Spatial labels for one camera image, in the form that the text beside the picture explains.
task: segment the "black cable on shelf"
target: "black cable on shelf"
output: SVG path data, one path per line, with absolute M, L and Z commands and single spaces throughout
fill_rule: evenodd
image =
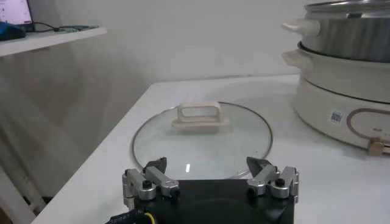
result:
M 52 26 L 52 25 L 50 25 L 50 24 L 41 23 L 41 22 L 34 22 L 34 23 L 32 23 L 32 24 L 33 24 L 34 26 L 35 26 L 35 25 L 43 25 L 43 26 L 50 27 L 50 29 L 46 29 L 46 30 L 29 31 L 29 32 L 35 32 L 35 33 L 44 33 L 44 32 L 50 32 L 50 31 L 54 31 L 54 32 L 61 32 L 61 31 L 77 32 L 77 31 L 83 31 L 83 30 L 88 30 L 88 29 L 97 28 L 97 26 L 80 26 L 80 25 L 76 25 L 76 26 L 59 26 L 59 27 L 55 27 L 55 26 Z

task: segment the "pot lid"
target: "pot lid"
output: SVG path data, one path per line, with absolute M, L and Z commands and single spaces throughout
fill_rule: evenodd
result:
M 390 9 L 388 0 L 330 1 L 305 6 L 311 12 L 366 12 Z
M 238 178 L 246 158 L 265 158 L 268 123 L 246 107 L 226 102 L 184 103 L 150 118 L 135 133 L 132 156 L 140 167 L 166 157 L 176 180 Z

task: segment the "lid handle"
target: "lid handle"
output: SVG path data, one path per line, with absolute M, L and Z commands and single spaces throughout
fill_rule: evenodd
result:
M 302 72 L 311 72 L 314 69 L 313 60 L 300 49 L 282 53 L 282 59 L 287 65 L 297 67 Z
M 217 101 L 182 103 L 177 107 L 177 119 L 172 127 L 220 127 L 229 121 L 221 115 L 221 105 Z
M 313 19 L 295 19 L 282 24 L 282 28 L 301 34 L 303 37 L 315 37 L 319 34 L 321 24 Z

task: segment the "monitor screen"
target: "monitor screen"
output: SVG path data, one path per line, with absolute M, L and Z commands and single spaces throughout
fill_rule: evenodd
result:
M 27 0 L 0 0 L 0 21 L 14 25 L 32 23 Z

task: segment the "label sticker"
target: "label sticker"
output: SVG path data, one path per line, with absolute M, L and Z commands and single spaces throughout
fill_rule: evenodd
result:
M 330 122 L 332 124 L 340 124 L 342 120 L 342 112 L 337 110 L 332 110 L 330 115 Z

